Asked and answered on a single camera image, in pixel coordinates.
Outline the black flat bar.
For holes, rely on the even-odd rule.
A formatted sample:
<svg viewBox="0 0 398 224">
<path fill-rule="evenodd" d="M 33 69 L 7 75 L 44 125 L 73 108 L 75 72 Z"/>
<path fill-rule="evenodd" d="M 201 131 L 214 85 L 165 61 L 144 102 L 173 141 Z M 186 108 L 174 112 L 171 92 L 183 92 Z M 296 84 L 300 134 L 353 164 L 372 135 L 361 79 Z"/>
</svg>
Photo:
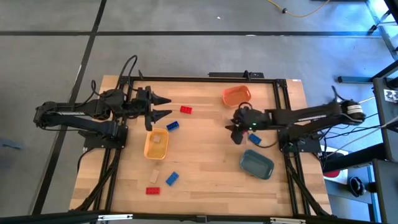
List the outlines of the black flat bar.
<svg viewBox="0 0 398 224">
<path fill-rule="evenodd" d="M 264 74 L 261 72 L 210 72 L 208 76 L 217 78 L 264 78 Z"/>
</svg>

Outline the metal rack frame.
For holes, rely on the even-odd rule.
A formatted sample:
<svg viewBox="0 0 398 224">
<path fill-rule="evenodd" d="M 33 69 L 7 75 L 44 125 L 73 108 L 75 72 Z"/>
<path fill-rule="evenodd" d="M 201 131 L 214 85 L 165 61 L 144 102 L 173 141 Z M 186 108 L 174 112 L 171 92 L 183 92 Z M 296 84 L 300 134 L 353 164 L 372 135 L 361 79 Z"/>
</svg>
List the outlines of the metal rack frame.
<svg viewBox="0 0 398 224">
<path fill-rule="evenodd" d="M 398 60 L 398 0 L 365 0 L 373 19 L 369 35 L 379 34 L 394 60 Z"/>
</svg>

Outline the grey side desk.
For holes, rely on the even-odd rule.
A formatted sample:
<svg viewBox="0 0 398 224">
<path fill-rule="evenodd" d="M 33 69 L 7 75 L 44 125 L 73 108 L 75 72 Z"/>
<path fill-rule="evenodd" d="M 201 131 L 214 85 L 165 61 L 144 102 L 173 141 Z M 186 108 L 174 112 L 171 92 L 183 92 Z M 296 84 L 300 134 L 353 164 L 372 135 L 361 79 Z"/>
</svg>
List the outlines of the grey side desk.
<svg viewBox="0 0 398 224">
<path fill-rule="evenodd" d="M 371 159 L 375 158 L 373 151 L 376 148 L 377 146 L 373 145 L 356 152 L 342 150 L 342 161 L 349 165 L 348 168 L 340 170 L 337 177 L 324 176 L 332 214 L 352 220 L 380 220 L 374 194 L 365 192 L 364 195 L 355 197 L 349 191 L 348 185 L 351 177 L 358 177 L 364 185 L 374 181 Z"/>
</svg>

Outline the yellow plastic bin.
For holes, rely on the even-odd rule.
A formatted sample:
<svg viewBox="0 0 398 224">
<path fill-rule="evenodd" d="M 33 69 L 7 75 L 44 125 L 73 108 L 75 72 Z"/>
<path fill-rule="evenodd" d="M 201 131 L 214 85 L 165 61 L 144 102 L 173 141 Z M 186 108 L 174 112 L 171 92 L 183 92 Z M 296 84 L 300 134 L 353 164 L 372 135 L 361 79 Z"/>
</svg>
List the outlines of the yellow plastic bin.
<svg viewBox="0 0 398 224">
<path fill-rule="evenodd" d="M 160 143 L 155 143 L 153 138 L 155 135 L 161 137 Z M 147 159 L 162 160 L 165 158 L 169 144 L 169 132 L 166 129 L 154 128 L 147 133 L 144 146 L 144 156 Z"/>
</svg>

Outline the orange plastic bin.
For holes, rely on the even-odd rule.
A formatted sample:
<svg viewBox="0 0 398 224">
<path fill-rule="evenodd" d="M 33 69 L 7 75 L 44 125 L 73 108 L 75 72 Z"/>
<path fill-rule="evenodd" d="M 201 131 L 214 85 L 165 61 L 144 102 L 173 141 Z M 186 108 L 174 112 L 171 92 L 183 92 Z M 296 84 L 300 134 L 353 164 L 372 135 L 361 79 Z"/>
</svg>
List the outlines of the orange plastic bin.
<svg viewBox="0 0 398 224">
<path fill-rule="evenodd" d="M 223 90 L 222 100 L 225 106 L 235 107 L 251 100 L 251 93 L 246 85 L 234 86 Z"/>
</svg>

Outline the black headphones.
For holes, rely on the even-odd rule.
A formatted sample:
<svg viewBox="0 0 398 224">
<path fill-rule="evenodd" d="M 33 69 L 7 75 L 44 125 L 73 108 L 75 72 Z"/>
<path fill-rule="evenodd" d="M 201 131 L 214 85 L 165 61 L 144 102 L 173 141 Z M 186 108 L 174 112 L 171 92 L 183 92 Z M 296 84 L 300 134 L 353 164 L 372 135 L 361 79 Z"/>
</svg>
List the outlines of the black headphones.
<svg viewBox="0 0 398 224">
<path fill-rule="evenodd" d="M 355 197 L 360 197 L 366 193 L 366 188 L 359 177 L 351 177 L 348 180 L 348 187 Z"/>
</svg>

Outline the black equipment cabinet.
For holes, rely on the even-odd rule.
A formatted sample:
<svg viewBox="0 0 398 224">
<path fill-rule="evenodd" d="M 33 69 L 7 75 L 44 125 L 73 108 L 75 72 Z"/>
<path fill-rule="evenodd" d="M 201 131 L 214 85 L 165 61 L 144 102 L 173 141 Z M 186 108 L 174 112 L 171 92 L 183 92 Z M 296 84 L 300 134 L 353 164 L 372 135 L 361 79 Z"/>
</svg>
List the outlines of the black equipment cabinet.
<svg viewBox="0 0 398 224">
<path fill-rule="evenodd" d="M 383 223 L 398 224 L 398 103 L 384 100 L 384 89 L 398 91 L 398 60 L 373 78 L 382 133 L 382 159 L 374 162 L 377 196 Z"/>
</svg>

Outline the black aluminium table frame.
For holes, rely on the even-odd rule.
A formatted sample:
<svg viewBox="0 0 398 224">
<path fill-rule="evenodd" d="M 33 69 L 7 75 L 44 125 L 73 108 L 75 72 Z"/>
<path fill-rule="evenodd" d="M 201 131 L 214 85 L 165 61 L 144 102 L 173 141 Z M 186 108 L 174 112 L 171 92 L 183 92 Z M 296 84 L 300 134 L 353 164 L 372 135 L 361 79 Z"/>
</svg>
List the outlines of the black aluminium table frame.
<svg viewBox="0 0 398 224">
<path fill-rule="evenodd" d="M 297 174 L 291 159 L 280 150 L 277 137 L 273 133 L 266 133 L 263 137 L 275 140 L 261 149 L 262 155 L 271 156 L 283 162 L 277 165 L 276 171 L 286 174 L 286 183 L 282 181 L 276 186 L 272 180 L 255 179 L 254 177 L 238 177 L 238 157 L 217 157 L 217 153 L 237 154 L 248 146 L 232 143 L 231 131 L 224 127 L 233 115 L 232 107 L 225 107 L 221 103 L 221 90 L 233 85 L 209 83 L 247 83 L 249 90 L 259 100 L 264 111 L 271 109 L 289 109 L 289 91 L 287 85 L 280 82 L 285 80 L 271 80 L 253 78 L 205 78 L 205 77 L 124 77 L 105 76 L 102 90 L 122 89 L 128 98 L 135 98 L 133 89 L 150 86 L 158 96 L 171 99 L 171 103 L 152 105 L 153 110 L 172 110 L 177 115 L 165 118 L 169 123 L 171 118 L 182 121 L 182 127 L 177 132 L 169 134 L 169 144 L 166 160 L 150 161 L 139 155 L 144 153 L 145 129 L 144 117 L 136 119 L 117 119 L 117 122 L 128 128 L 126 144 L 119 148 L 104 148 L 115 150 L 110 165 L 105 164 L 97 178 L 97 184 L 92 182 L 84 189 L 92 190 L 81 202 L 79 207 L 65 213 L 35 214 L 19 217 L 0 218 L 0 224 L 76 224 L 88 222 L 106 222 L 108 220 L 180 220 L 198 223 L 209 222 L 269 222 L 269 223 L 306 223 L 306 224 L 372 224 L 337 218 L 328 214 L 314 199 L 307 189 L 302 170 Z M 193 106 L 199 109 L 189 118 L 177 110 L 179 105 Z M 160 180 L 164 180 L 172 171 L 179 175 L 177 185 L 166 186 L 159 183 L 159 196 L 144 194 L 148 187 L 149 171 L 160 169 Z M 108 195 L 105 210 L 88 210 L 109 177 Z M 299 214 L 295 197 L 295 183 L 302 194 L 303 209 L 307 212 Z M 289 192 L 291 209 L 278 203 L 277 195 Z"/>
</svg>

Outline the white fiducial marker tag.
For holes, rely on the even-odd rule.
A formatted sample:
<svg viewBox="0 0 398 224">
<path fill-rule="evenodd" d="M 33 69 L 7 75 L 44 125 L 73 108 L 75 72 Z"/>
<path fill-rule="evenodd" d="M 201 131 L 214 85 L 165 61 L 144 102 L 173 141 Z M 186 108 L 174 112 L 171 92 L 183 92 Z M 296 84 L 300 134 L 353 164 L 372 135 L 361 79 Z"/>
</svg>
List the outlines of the white fiducial marker tag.
<svg viewBox="0 0 398 224">
<path fill-rule="evenodd" d="M 384 100 L 391 103 L 398 103 L 398 91 L 384 89 Z"/>
</svg>

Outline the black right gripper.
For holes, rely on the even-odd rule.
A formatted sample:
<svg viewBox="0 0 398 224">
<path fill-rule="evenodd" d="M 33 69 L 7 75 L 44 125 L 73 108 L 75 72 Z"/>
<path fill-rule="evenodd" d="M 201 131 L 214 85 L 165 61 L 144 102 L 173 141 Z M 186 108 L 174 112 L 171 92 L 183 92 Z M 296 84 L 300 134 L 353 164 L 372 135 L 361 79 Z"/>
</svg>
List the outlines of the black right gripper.
<svg viewBox="0 0 398 224">
<path fill-rule="evenodd" d="M 267 113 L 245 106 L 238 108 L 233 115 L 233 123 L 225 126 L 232 131 L 231 139 L 235 144 L 241 144 L 244 134 L 249 130 L 265 130 L 270 126 L 270 117 Z"/>
</svg>

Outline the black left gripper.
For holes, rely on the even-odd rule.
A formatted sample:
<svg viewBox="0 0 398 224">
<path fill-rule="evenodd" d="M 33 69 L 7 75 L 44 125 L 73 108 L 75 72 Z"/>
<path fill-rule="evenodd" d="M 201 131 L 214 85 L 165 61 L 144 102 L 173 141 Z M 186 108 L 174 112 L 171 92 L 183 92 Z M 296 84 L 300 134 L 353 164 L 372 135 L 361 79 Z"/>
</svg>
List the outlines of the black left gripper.
<svg viewBox="0 0 398 224">
<path fill-rule="evenodd" d="M 147 131 L 152 131 L 151 122 L 156 123 L 161 118 L 172 113 L 172 110 L 152 110 L 151 104 L 163 105 L 171 103 L 172 100 L 156 95 L 149 86 L 133 89 L 136 93 L 135 98 L 125 104 L 125 115 L 129 119 L 138 116 L 144 117 L 144 124 Z"/>
</svg>

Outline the grey-blue plastic bin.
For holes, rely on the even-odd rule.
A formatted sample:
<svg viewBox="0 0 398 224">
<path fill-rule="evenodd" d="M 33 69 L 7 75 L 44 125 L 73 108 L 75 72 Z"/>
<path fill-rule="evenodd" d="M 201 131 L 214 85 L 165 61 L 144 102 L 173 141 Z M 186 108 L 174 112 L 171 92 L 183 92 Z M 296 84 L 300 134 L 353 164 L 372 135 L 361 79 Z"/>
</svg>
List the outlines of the grey-blue plastic bin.
<svg viewBox="0 0 398 224">
<path fill-rule="evenodd" d="M 243 171 L 262 180 L 270 179 L 274 170 L 272 160 L 251 149 L 244 151 L 239 166 Z"/>
</svg>

